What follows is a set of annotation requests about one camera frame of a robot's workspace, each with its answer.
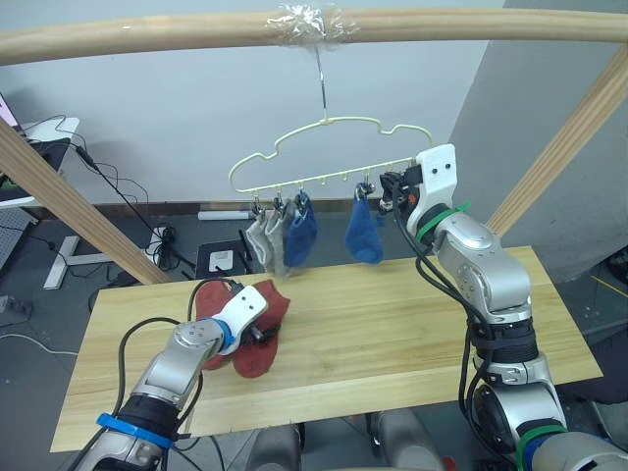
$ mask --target computer monitor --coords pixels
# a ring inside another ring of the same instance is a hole
[[[22,127],[11,112],[11,108],[7,105],[2,93],[0,93],[0,118],[2,118],[10,127],[22,134]]]

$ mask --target gray wall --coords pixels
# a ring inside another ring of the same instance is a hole
[[[508,0],[510,8],[627,13],[625,0]],[[576,107],[616,44],[492,42],[451,135],[455,200],[486,221]],[[628,102],[505,235],[532,244],[555,280],[628,244]]]
[[[278,0],[0,1],[0,30],[197,12],[273,10]],[[474,0],[497,7],[503,0]],[[342,7],[382,6],[342,0]],[[466,0],[396,0],[394,6],[468,6]],[[410,123],[447,141],[482,60],[486,41],[353,44],[324,51],[329,110],[365,115],[387,128]],[[122,54],[0,68],[0,90],[22,122],[66,113],[81,119],[97,161],[146,186],[152,201],[250,199],[233,192],[230,167],[323,117],[313,54],[297,47],[249,47]],[[377,135],[368,124],[318,129],[287,142],[285,155],[242,169],[242,186],[297,180],[411,157],[423,135]],[[69,181],[90,201],[119,201],[76,159]],[[353,184],[363,177],[351,178]],[[313,198],[350,198],[341,179],[308,187]],[[136,188],[124,184],[125,192]]]

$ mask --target blue sock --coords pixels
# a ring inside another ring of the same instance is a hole
[[[288,267],[298,267],[305,262],[318,233],[310,198],[305,199],[303,209],[304,214],[296,216],[292,220],[286,233],[284,264]]]
[[[371,219],[366,198],[353,199],[351,220],[346,228],[344,246],[359,262],[375,264],[380,263],[384,258],[384,249]]]

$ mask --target wooden table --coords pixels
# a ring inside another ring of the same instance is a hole
[[[530,247],[510,249],[532,279],[540,348],[557,383],[600,369]],[[268,275],[236,277],[245,284]],[[184,320],[197,282],[102,291],[80,348],[52,451],[78,449],[111,411],[124,332],[148,317]],[[416,273],[413,259],[315,268],[275,281],[291,299],[271,371],[241,378],[231,365],[206,372],[189,430],[195,436],[454,400],[464,314]],[[127,349],[127,396],[172,326],[151,324]]]

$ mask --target clear tape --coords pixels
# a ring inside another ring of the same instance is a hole
[[[278,44],[336,44],[359,30],[359,26],[346,18],[340,8],[322,10],[302,4],[281,7],[285,13],[266,22],[266,27],[277,32]]]

